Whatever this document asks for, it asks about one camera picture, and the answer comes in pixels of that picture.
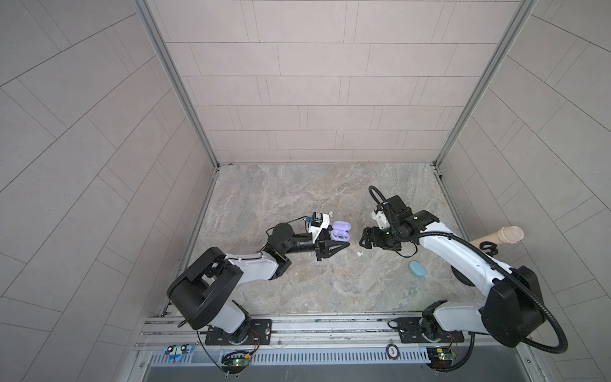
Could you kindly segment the left green circuit board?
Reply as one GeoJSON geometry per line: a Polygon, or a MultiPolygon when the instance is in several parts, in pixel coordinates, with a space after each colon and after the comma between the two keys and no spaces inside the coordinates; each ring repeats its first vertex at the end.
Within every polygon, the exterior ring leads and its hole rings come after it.
{"type": "Polygon", "coordinates": [[[238,375],[251,364],[252,358],[251,352],[245,350],[227,353],[221,358],[221,369],[226,374],[238,375]]]}

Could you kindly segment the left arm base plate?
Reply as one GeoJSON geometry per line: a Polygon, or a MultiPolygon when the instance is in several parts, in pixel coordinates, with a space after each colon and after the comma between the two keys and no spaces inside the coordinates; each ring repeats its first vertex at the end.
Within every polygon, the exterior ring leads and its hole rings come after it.
{"type": "Polygon", "coordinates": [[[206,333],[205,345],[269,345],[272,323],[271,319],[250,319],[232,334],[225,332],[221,328],[211,326],[206,333]]]}

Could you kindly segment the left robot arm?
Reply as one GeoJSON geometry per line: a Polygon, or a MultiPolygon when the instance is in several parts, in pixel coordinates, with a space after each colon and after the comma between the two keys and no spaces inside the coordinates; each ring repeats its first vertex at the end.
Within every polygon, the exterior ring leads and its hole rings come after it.
{"type": "Polygon", "coordinates": [[[242,342],[249,336],[251,316],[230,299],[236,287],[279,278],[291,266],[289,254],[312,252],[322,261],[348,248],[351,224],[329,223],[325,214],[307,216],[304,223],[302,233],[295,232],[290,222],[277,224],[266,245],[253,255],[229,255],[218,247],[206,250],[167,290],[183,316],[178,326],[194,330],[208,326],[222,330],[234,343],[242,342]]]}

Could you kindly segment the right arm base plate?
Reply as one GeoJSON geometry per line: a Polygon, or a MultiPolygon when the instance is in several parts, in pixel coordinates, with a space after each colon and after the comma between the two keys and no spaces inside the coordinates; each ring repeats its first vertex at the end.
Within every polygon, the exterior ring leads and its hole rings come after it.
{"type": "Polygon", "coordinates": [[[447,332],[423,317],[396,318],[389,321],[388,326],[399,333],[402,344],[462,343],[465,341],[463,332],[447,332]]]}

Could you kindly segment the purple earbud charging case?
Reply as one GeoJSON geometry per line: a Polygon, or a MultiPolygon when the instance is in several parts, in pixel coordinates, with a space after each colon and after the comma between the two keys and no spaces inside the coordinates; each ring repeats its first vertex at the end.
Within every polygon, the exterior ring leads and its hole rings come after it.
{"type": "Polygon", "coordinates": [[[334,241],[349,242],[350,240],[349,231],[351,229],[352,229],[352,226],[350,223],[345,222],[345,221],[335,221],[332,224],[332,229],[329,235],[331,239],[334,241]]]}

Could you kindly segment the right green circuit board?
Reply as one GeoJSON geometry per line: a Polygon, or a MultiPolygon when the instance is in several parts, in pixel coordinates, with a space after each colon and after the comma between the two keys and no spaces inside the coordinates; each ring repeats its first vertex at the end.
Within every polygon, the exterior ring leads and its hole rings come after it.
{"type": "Polygon", "coordinates": [[[434,370],[448,369],[456,358],[449,347],[427,347],[426,352],[430,360],[429,367],[434,370]]]}

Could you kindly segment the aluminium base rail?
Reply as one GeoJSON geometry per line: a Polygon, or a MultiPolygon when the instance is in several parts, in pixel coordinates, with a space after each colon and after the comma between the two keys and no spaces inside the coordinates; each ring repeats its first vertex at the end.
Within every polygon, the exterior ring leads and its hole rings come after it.
{"type": "Polygon", "coordinates": [[[259,315],[253,317],[253,325],[259,339],[248,335],[245,340],[230,342],[226,334],[208,328],[192,329],[179,327],[181,316],[147,318],[142,328],[130,339],[127,348],[133,351],[163,350],[171,345],[192,345],[194,349],[204,346],[213,350],[289,350],[297,348],[361,348],[384,347],[390,342],[407,346],[431,347],[415,326],[407,331],[396,328],[396,323],[405,318],[418,324],[421,314],[417,311],[360,313],[360,314],[305,314],[305,315],[259,315]]]}

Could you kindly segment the black round stand base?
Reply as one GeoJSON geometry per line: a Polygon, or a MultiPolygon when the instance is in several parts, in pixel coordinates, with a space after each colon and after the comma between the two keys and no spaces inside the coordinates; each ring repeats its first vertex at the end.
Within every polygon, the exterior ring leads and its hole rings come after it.
{"type": "Polygon", "coordinates": [[[465,275],[463,275],[461,272],[459,272],[458,269],[456,269],[454,266],[451,267],[452,273],[455,276],[455,278],[463,283],[464,285],[468,286],[468,287],[474,287],[474,283],[468,279],[465,275]]]}

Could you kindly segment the aluminium corner frame post right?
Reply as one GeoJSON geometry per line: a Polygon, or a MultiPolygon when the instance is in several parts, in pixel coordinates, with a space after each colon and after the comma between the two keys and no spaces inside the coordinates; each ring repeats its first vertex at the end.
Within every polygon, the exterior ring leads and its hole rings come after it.
{"type": "Polygon", "coordinates": [[[535,8],[537,0],[522,0],[519,2],[516,12],[512,16],[508,27],[504,31],[501,39],[493,51],[488,64],[485,66],[480,79],[470,95],[466,105],[464,106],[461,114],[459,115],[456,124],[450,132],[446,143],[441,149],[439,156],[433,162],[436,169],[440,169],[444,161],[447,159],[453,145],[458,141],[459,135],[464,130],[466,124],[469,122],[473,112],[477,105],[479,105],[483,95],[490,86],[494,76],[501,67],[504,59],[509,54],[515,40],[518,38],[521,30],[523,29],[526,21],[531,15],[532,10],[535,8]]]}

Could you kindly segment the aluminium corner frame post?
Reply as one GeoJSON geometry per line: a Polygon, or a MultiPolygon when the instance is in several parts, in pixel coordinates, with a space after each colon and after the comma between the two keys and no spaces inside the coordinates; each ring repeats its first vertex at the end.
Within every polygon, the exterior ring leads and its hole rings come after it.
{"type": "Polygon", "coordinates": [[[210,162],[213,164],[216,172],[220,170],[221,164],[216,158],[212,145],[208,141],[205,130],[203,129],[200,119],[194,109],[194,106],[189,98],[189,94],[186,90],[186,87],[181,79],[181,76],[178,73],[175,63],[171,57],[170,51],[168,50],[165,41],[163,40],[161,30],[158,27],[157,22],[154,20],[154,15],[151,12],[151,7],[148,1],[145,0],[135,0],[133,1],[135,11],[138,14],[138,17],[143,24],[143,28],[151,40],[151,44],[160,60],[161,66],[167,75],[170,84],[175,91],[178,101],[181,104],[183,111],[186,113],[189,122],[191,122],[203,148],[205,149],[205,153],[208,155],[210,162]]]}
{"type": "Polygon", "coordinates": [[[470,95],[466,105],[464,106],[461,114],[459,115],[456,124],[450,132],[446,143],[441,149],[439,156],[433,162],[436,169],[440,169],[444,161],[447,159],[453,145],[458,141],[459,135],[464,130],[466,124],[469,122],[473,112],[477,105],[479,105],[483,95],[490,86],[494,76],[501,67],[504,59],[509,54],[515,40],[518,38],[521,30],[523,29],[526,21],[531,15],[532,10],[535,8],[537,0],[522,0],[519,2],[516,12],[512,16],[508,27],[504,31],[501,39],[493,51],[488,64],[485,66],[480,79],[470,95]]]}

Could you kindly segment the light blue earbud charging case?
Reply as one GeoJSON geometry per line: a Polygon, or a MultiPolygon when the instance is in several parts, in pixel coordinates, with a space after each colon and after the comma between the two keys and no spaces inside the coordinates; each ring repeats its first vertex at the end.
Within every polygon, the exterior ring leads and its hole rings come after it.
{"type": "Polygon", "coordinates": [[[426,268],[418,261],[411,261],[409,264],[409,270],[414,276],[419,278],[426,275],[426,268]]]}

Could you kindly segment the aluminium corner frame post left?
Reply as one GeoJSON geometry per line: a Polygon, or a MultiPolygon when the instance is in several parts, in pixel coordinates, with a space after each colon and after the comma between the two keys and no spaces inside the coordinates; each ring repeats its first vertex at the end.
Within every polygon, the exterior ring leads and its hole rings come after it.
{"type": "Polygon", "coordinates": [[[216,158],[212,145],[208,141],[205,130],[203,129],[200,119],[194,109],[194,106],[189,98],[189,94],[186,90],[186,87],[181,79],[181,76],[178,73],[175,63],[171,57],[170,51],[168,50],[165,41],[163,40],[161,30],[158,27],[157,22],[154,20],[154,15],[151,12],[151,7],[148,1],[145,0],[135,0],[133,1],[135,11],[138,14],[138,17],[143,24],[143,28],[151,40],[151,44],[160,60],[161,66],[167,75],[170,84],[175,91],[178,101],[181,104],[183,111],[186,113],[189,122],[191,122],[203,148],[205,149],[205,153],[208,155],[210,162],[213,164],[216,172],[220,170],[221,164],[216,158]]]}

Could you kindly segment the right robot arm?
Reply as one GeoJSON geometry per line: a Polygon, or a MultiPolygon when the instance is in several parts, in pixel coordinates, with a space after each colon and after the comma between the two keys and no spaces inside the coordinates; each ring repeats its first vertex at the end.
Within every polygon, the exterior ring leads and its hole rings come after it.
{"type": "Polygon", "coordinates": [[[439,300],[422,313],[424,336],[433,340],[439,330],[488,334],[507,347],[526,340],[548,317],[535,274],[517,270],[483,253],[456,236],[426,210],[413,212],[399,196],[386,199],[372,187],[376,226],[363,231],[362,247],[398,252],[404,243],[426,248],[444,259],[459,280],[475,287],[485,302],[454,303],[439,300]]]}

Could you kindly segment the green circuit board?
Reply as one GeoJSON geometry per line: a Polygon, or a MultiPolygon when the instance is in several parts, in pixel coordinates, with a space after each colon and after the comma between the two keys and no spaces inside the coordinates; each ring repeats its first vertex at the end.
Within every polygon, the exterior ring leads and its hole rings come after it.
{"type": "Polygon", "coordinates": [[[434,370],[448,369],[456,358],[449,347],[427,347],[426,352],[430,360],[429,367],[434,370]]]}
{"type": "Polygon", "coordinates": [[[221,369],[226,374],[238,375],[251,364],[252,358],[251,352],[245,350],[227,353],[221,358],[221,369]]]}

